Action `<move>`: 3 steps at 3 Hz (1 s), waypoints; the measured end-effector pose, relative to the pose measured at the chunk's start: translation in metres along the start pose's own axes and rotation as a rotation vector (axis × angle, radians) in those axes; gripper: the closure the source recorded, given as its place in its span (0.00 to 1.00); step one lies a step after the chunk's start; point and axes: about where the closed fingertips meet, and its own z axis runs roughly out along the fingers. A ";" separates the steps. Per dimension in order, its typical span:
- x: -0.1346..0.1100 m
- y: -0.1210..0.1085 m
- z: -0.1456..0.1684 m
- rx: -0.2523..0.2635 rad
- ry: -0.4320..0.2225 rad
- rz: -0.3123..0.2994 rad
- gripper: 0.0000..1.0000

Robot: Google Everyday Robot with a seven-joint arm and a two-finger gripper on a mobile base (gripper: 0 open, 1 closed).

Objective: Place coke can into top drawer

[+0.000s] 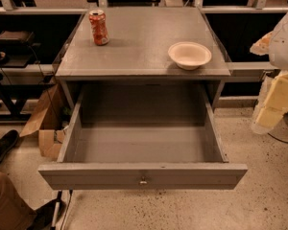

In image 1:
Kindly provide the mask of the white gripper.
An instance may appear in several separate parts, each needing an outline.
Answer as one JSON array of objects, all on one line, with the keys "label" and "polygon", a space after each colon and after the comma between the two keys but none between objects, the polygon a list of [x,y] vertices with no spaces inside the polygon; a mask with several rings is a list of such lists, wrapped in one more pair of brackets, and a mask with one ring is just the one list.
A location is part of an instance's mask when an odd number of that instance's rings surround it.
[{"label": "white gripper", "polygon": [[[251,46],[250,52],[258,56],[268,55],[271,36],[272,33],[263,35]],[[268,109],[257,108],[252,115],[251,130],[257,134],[273,130],[283,118],[281,113],[288,112],[288,72],[273,79],[264,106]]]}]

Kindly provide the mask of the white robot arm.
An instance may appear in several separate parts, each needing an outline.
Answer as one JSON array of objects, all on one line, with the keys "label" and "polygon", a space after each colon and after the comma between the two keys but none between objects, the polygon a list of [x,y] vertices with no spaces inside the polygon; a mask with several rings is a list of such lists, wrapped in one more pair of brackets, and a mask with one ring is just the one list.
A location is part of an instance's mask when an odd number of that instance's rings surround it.
[{"label": "white robot arm", "polygon": [[268,55],[270,63],[280,70],[276,77],[264,78],[252,115],[252,131],[265,134],[288,112],[288,12],[271,32],[251,46],[250,52]]}]

